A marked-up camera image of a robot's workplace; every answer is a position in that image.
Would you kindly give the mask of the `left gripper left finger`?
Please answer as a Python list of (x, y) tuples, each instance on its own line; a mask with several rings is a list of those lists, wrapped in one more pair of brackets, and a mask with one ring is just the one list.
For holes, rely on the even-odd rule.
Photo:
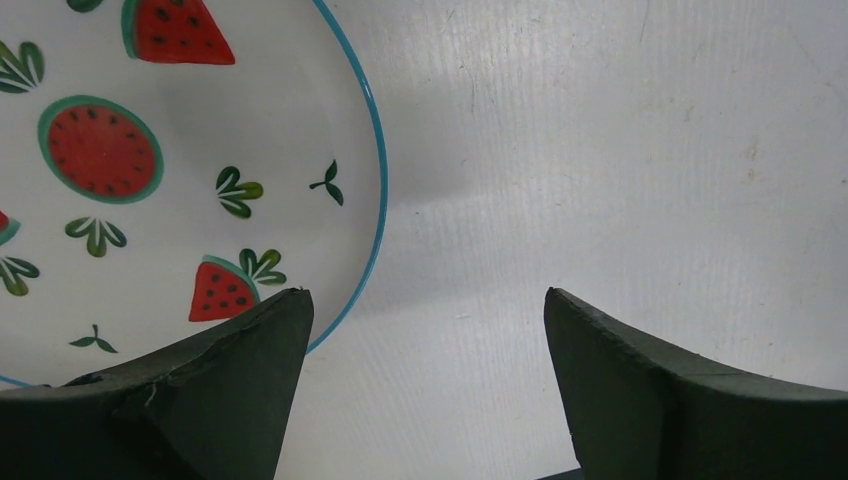
[(1, 395), (5, 479), (271, 479), (313, 326), (305, 289), (61, 386)]

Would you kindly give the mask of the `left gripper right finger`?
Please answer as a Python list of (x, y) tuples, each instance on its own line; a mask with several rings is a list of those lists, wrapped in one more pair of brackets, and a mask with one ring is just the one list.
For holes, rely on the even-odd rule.
[(550, 289), (570, 479), (843, 479), (847, 395), (740, 370)]

